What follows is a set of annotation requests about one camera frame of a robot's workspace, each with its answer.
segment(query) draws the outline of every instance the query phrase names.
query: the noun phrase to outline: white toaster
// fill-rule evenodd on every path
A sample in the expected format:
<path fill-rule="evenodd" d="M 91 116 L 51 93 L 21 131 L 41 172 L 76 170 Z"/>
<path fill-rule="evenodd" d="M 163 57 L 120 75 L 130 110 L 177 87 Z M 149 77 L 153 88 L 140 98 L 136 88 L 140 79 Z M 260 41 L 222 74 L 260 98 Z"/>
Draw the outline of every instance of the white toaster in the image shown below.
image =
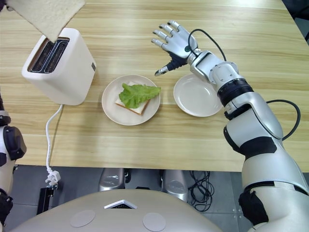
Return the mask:
<path fill-rule="evenodd" d="M 52 101 L 79 105 L 88 93 L 96 63 L 78 30 L 64 28 L 52 43 L 44 35 L 30 53 L 22 75 Z"/>

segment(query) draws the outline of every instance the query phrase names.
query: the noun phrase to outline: white plate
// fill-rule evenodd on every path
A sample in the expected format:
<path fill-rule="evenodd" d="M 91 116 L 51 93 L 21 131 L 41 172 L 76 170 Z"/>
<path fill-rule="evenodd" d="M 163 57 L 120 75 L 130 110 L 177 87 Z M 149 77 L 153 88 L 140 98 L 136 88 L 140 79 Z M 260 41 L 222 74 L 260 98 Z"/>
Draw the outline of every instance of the white plate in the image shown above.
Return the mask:
<path fill-rule="evenodd" d="M 214 115 L 222 108 L 212 85 L 194 74 L 186 75 L 177 81 L 174 99 L 179 108 L 196 117 Z"/>
<path fill-rule="evenodd" d="M 160 94 L 149 101 L 141 116 L 116 105 L 115 101 L 119 93 L 123 91 L 122 83 L 128 84 L 130 81 L 141 85 L 156 86 L 148 78 L 139 75 L 121 76 L 109 83 L 102 95 L 103 111 L 112 121 L 124 126 L 134 126 L 146 122 L 155 115 L 160 106 Z"/>

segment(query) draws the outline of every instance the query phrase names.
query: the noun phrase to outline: white cable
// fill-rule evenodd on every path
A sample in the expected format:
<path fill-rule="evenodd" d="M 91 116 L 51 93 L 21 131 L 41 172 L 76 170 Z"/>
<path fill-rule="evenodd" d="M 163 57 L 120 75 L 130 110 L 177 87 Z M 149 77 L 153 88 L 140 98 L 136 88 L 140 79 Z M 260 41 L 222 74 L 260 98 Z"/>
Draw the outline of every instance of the white cable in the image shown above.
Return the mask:
<path fill-rule="evenodd" d="M 50 142 L 50 137 L 49 137 L 49 124 L 50 122 L 54 119 L 54 117 L 56 117 L 57 114 L 59 114 L 59 112 L 62 110 L 63 105 L 61 104 L 59 106 L 59 109 L 54 113 L 53 116 L 50 117 L 50 119 L 47 121 L 46 123 L 46 138 L 47 138 L 47 154 L 46 154 L 46 169 L 48 172 L 48 176 L 47 179 L 45 180 L 45 182 L 49 182 L 49 186 L 54 186 L 58 183 L 58 181 L 60 180 L 60 174 L 57 171 L 53 171 L 51 169 L 51 167 L 49 166 L 49 159 L 50 159 L 50 153 L 51 153 L 51 142 Z"/>

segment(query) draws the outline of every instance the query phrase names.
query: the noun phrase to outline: bread slice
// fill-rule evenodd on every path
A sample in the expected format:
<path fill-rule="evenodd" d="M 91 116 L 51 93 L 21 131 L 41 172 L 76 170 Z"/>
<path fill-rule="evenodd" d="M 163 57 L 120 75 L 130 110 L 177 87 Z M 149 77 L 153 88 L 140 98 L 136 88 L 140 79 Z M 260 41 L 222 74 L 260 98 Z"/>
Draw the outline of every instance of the bread slice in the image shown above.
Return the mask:
<path fill-rule="evenodd" d="M 6 0 L 19 15 L 54 42 L 85 0 Z"/>
<path fill-rule="evenodd" d="M 137 84 L 132 82 L 132 81 L 130 81 L 129 84 L 128 84 L 128 86 L 133 86 L 133 85 L 137 85 Z M 115 101 L 115 104 L 117 104 L 117 105 L 119 105 L 119 106 L 121 106 L 121 107 L 123 107 L 123 108 L 125 108 L 127 110 L 130 110 L 130 111 L 132 111 L 132 112 L 134 112 L 134 113 L 136 113 L 136 114 L 141 116 L 144 113 L 144 111 L 145 111 L 149 101 L 150 100 L 147 100 L 147 101 L 144 101 L 144 102 L 140 103 L 140 106 L 138 108 L 136 108 L 136 109 L 126 108 L 126 106 L 122 103 L 122 101 L 120 100 L 119 97 Z"/>

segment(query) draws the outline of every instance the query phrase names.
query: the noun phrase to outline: lettuce leaf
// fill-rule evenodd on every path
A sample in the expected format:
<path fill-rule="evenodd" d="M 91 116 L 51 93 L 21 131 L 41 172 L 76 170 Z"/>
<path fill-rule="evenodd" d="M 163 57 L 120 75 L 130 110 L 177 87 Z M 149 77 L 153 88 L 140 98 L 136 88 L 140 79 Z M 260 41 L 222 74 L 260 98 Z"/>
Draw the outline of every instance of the lettuce leaf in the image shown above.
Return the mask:
<path fill-rule="evenodd" d="M 140 103 L 154 98 L 161 91 L 160 87 L 147 85 L 132 85 L 128 86 L 123 83 L 124 91 L 119 94 L 119 98 L 126 108 L 136 109 Z"/>

